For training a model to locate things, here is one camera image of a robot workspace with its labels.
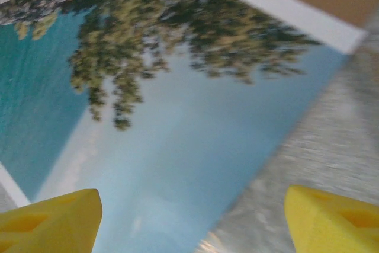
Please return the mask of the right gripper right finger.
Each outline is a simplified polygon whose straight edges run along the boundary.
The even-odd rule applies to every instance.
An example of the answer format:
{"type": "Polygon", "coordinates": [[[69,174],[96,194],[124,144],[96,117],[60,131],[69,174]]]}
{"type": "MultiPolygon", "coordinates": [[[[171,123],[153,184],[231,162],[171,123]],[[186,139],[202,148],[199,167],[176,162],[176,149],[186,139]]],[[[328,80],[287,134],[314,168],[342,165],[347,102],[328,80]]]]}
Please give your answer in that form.
{"type": "Polygon", "coordinates": [[[292,185],[284,213],[296,253],[379,253],[379,206],[292,185]]]}

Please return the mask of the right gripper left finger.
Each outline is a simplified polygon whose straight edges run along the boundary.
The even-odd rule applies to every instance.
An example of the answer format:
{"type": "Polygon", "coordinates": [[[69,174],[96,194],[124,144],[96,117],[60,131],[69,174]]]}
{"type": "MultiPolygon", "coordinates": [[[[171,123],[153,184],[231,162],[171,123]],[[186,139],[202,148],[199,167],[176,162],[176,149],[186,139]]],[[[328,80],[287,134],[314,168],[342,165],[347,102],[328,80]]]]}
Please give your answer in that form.
{"type": "Polygon", "coordinates": [[[101,219],[96,189],[0,213],[0,253],[92,253],[101,219]]]}

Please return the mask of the seaside photo print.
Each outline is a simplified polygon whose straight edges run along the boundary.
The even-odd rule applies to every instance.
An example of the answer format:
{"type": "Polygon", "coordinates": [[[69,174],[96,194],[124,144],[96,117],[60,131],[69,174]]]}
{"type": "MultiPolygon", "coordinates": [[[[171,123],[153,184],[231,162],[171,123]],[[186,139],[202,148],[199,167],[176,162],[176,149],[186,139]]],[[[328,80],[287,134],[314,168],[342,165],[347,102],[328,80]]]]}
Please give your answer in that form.
{"type": "Polygon", "coordinates": [[[0,0],[0,210],[91,188],[91,253],[193,253],[364,36],[301,0],[0,0]]]}

